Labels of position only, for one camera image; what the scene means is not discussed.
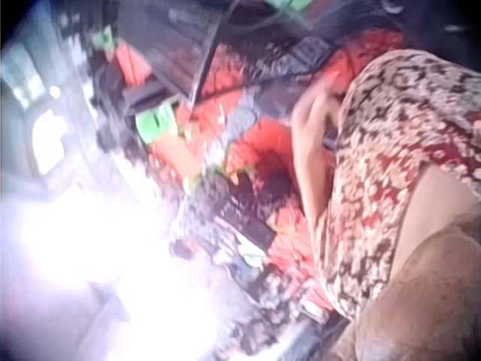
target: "fingers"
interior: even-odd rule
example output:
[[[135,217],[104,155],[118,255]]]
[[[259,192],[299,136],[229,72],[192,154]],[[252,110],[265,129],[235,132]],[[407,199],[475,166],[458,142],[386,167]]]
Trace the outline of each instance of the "fingers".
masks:
[[[339,71],[335,71],[325,77],[321,77],[315,83],[313,83],[305,93],[299,98],[294,109],[292,110],[292,123],[302,125],[305,124],[309,118],[312,111],[314,102],[317,101],[316,108],[321,106],[321,101],[327,99],[327,95],[330,93],[330,88],[332,87],[334,81],[339,75]]]

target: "patterned fabric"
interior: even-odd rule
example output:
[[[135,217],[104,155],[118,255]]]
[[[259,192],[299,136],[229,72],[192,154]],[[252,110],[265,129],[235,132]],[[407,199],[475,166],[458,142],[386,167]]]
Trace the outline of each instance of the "patterned fabric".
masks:
[[[353,320],[386,283],[424,163],[481,199],[481,75],[417,50],[375,59],[344,100],[337,169],[313,251],[331,303]]]

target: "red cloth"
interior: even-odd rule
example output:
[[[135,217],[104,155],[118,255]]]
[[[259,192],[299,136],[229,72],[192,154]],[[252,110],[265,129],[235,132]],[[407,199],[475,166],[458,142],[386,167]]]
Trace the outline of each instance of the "red cloth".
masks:
[[[142,55],[126,43],[120,43],[115,49],[115,57],[128,86],[141,85],[152,74]]]

